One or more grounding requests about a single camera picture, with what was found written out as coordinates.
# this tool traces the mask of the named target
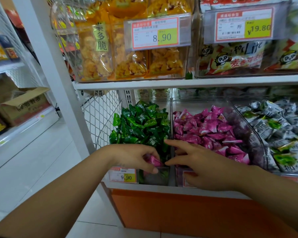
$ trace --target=pile of pink candy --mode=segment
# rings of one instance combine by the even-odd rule
[[[186,109],[183,112],[175,111],[174,138],[200,144],[229,159],[249,164],[248,154],[236,145],[243,141],[235,138],[233,127],[222,113],[223,109],[216,106],[212,106],[210,112],[205,109],[196,115]]]

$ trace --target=shelf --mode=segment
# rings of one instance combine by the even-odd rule
[[[59,116],[50,106],[0,136],[0,167],[52,126]]]
[[[193,80],[134,80],[116,82],[74,83],[76,90],[111,89],[148,89],[148,88],[193,88],[193,87],[230,87],[230,86],[266,86],[298,84],[298,75],[283,76],[247,76],[205,78]]]
[[[4,64],[0,66],[0,73],[5,73],[6,71],[17,69],[23,66],[24,66],[24,63],[22,62],[12,62],[8,64]]]
[[[197,188],[127,184],[127,183],[110,182],[110,181],[106,181],[105,185],[107,186],[107,188],[112,188],[112,189],[127,189],[127,190],[138,190],[138,191],[179,194],[179,195],[189,195],[189,196],[210,196],[210,197],[232,198],[232,199],[250,199],[246,195],[243,195],[242,193],[239,193],[236,191],[218,192],[218,191],[201,190]]]

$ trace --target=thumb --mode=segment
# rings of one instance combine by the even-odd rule
[[[152,173],[152,174],[158,173],[158,169],[153,164],[149,164],[144,160],[141,161],[141,165],[139,168],[148,173]]]
[[[197,176],[197,174],[192,173],[192,174],[183,174],[183,177],[185,178],[185,180],[193,185],[194,187],[199,187],[199,178]]]

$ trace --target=pile of green candy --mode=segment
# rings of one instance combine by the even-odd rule
[[[111,144],[145,144],[155,147],[161,162],[167,161],[170,148],[164,143],[170,135],[170,120],[167,109],[159,105],[140,100],[129,109],[122,108],[121,116],[114,114],[113,130],[109,136]]]

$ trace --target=white tile floor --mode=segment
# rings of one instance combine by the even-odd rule
[[[60,119],[0,169],[0,220],[32,194],[80,162],[66,124]],[[95,192],[68,238],[184,238],[143,230],[117,227]]]

